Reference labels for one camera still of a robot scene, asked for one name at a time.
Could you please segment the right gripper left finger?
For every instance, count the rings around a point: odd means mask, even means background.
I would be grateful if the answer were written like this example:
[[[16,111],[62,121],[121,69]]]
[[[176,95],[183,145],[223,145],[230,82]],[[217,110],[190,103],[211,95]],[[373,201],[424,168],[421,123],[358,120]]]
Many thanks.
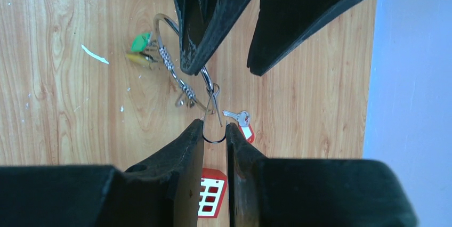
[[[126,171],[113,165],[1,168],[1,226],[196,226],[203,122]]]

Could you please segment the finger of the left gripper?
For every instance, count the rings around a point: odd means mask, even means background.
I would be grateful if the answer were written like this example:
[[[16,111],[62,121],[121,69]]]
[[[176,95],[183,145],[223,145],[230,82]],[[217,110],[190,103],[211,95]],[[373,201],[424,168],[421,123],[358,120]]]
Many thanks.
[[[196,75],[251,0],[174,0],[180,29],[180,68]]]
[[[363,0],[260,0],[247,67],[262,76],[298,45]]]

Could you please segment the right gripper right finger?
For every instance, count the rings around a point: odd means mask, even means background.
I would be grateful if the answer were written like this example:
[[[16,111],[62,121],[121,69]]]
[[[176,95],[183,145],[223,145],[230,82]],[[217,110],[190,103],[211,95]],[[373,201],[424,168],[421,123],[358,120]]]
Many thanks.
[[[230,226],[417,226],[395,173],[365,159],[269,158],[225,129]]]

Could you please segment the key with red tag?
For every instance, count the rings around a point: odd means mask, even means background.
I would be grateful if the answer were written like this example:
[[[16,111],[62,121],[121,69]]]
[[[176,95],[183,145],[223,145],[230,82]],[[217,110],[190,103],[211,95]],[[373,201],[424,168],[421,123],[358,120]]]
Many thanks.
[[[226,117],[233,118],[237,123],[239,130],[245,137],[248,143],[253,143],[255,139],[254,131],[250,125],[251,116],[247,111],[241,111],[239,113],[234,113],[231,111],[223,110],[223,115]]]

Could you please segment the metal keyring with keys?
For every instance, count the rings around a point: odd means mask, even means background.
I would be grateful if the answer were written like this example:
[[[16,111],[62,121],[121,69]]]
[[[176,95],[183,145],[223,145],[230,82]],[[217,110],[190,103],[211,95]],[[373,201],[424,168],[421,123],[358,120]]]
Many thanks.
[[[217,99],[220,86],[212,80],[205,66],[193,78],[182,72],[179,65],[180,60],[173,55],[173,51],[164,42],[165,36],[162,34],[164,31],[162,25],[168,25],[176,37],[180,37],[177,22],[166,14],[158,13],[152,20],[152,30],[150,31],[152,37],[146,49],[139,53],[134,53],[130,49],[126,53],[126,58],[142,67],[166,70],[170,84],[179,92],[175,106],[197,108],[202,111],[201,119],[204,121],[202,136],[206,142],[217,144],[225,141],[225,135],[215,135],[208,130],[211,127],[208,123],[209,120],[216,121],[218,128],[225,126]]]

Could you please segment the key with green tag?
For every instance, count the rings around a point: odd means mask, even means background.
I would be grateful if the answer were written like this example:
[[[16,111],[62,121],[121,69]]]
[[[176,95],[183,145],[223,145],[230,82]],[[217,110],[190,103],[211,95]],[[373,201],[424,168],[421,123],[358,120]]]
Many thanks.
[[[150,33],[142,33],[136,36],[135,40],[132,43],[131,51],[134,53],[143,52],[148,46],[152,37],[152,32]]]

